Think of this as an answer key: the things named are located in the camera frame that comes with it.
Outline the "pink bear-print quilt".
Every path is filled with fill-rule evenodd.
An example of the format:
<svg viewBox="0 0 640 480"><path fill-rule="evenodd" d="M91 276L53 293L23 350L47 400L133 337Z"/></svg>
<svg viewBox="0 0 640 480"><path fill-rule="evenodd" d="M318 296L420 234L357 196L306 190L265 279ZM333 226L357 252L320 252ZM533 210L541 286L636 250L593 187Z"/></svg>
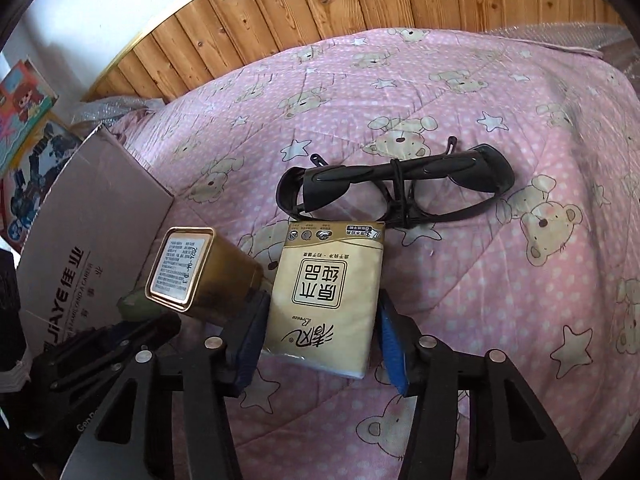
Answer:
<svg viewBox="0 0 640 480"><path fill-rule="evenodd" d="M377 29L234 70L114 131L262 265L300 216L385 226L381 285L454 350L510 356L585 479L639 421L639 97L599 53Z"/></svg>

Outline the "beige tissue pack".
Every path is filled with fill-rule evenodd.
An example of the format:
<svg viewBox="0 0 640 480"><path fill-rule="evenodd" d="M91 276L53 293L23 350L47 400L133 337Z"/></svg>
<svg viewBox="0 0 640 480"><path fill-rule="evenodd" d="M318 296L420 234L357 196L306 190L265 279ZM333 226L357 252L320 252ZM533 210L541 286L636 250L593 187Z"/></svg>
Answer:
<svg viewBox="0 0 640 480"><path fill-rule="evenodd" d="M363 378L384 238L382 222L292 222L271 289L264 349L314 370Z"/></svg>

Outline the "robot toy box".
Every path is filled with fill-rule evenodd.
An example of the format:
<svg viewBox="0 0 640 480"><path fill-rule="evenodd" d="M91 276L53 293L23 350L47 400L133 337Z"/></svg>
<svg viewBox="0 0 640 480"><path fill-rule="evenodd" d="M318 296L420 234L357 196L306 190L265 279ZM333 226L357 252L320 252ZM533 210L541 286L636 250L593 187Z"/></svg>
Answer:
<svg viewBox="0 0 640 480"><path fill-rule="evenodd" d="M1 179L1 237L19 254L50 187L82 142L47 112L9 163Z"/></svg>

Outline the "wooden headboard panel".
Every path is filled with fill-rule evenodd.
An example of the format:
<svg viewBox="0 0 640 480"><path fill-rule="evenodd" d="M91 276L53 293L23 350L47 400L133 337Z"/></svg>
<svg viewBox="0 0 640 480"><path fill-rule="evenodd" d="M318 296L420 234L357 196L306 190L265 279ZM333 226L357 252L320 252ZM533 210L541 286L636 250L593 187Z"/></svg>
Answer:
<svg viewBox="0 0 640 480"><path fill-rule="evenodd" d="M144 25L87 92L177 99L288 48L366 29L488 32L546 23L620 24L608 0L186 0Z"/></svg>

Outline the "gold square tin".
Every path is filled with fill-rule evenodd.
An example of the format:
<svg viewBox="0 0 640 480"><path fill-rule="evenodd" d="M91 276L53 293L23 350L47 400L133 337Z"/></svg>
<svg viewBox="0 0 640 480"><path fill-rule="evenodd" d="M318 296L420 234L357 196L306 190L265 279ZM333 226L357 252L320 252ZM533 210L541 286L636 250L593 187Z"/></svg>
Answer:
<svg viewBox="0 0 640 480"><path fill-rule="evenodd" d="M145 297L179 314L223 326L260 289L264 271L215 229L174 226L160 244Z"/></svg>

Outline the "pink girl toy box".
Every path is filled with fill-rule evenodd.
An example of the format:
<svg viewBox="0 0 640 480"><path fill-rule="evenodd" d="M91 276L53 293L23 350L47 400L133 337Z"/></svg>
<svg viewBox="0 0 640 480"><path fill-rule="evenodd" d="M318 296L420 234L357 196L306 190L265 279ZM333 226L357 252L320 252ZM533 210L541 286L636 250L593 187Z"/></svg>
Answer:
<svg viewBox="0 0 640 480"><path fill-rule="evenodd" d="M26 140L29 131L47 114L58 94L30 58L19 60L1 81L1 174Z"/></svg>

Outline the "green tape roll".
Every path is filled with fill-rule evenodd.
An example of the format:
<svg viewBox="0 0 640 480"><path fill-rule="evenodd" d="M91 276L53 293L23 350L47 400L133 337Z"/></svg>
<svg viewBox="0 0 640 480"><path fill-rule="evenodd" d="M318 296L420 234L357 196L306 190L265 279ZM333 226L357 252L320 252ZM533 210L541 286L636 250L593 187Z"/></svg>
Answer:
<svg viewBox="0 0 640 480"><path fill-rule="evenodd" d="M117 309L122 319L127 322L152 320L166 312L163 306L145 296L143 288L119 298Z"/></svg>

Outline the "black safety glasses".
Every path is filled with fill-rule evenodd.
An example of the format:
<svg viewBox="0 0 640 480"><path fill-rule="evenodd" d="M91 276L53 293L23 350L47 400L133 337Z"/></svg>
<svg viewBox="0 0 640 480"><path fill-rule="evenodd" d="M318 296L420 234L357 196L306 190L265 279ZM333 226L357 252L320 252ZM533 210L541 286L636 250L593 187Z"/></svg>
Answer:
<svg viewBox="0 0 640 480"><path fill-rule="evenodd" d="M442 154L409 160L393 158L373 166L330 165L314 154L312 168L292 167L280 177L276 203L292 219L307 221L313 212L336 202L353 185L371 183L385 200L386 211L378 221L388 228L411 229L420 224L474 218L510 191L515 174L510 162L493 146L483 143L457 152L457 144L458 139L450 136ZM416 201L416 184L442 179L488 197L446 214L431 214Z"/></svg>

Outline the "bubble wrap at headboard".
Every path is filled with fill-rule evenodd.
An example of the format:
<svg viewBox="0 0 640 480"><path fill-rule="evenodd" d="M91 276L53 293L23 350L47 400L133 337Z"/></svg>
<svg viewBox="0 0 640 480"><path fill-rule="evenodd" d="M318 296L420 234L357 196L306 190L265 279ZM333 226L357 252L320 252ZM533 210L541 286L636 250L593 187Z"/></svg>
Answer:
<svg viewBox="0 0 640 480"><path fill-rule="evenodd" d="M156 112L165 106L162 99L138 96L107 96L91 102L78 102L70 108L67 125L78 132L91 131L95 126L111 127L131 112Z"/></svg>

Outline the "white cardboard box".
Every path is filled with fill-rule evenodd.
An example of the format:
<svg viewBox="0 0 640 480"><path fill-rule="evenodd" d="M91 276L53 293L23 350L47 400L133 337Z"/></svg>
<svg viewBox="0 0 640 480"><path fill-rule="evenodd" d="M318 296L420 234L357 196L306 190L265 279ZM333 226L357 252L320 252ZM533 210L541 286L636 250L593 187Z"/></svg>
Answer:
<svg viewBox="0 0 640 480"><path fill-rule="evenodd" d="M134 290L173 201L105 128L88 136L50 187L17 266L32 354L120 322L118 300Z"/></svg>

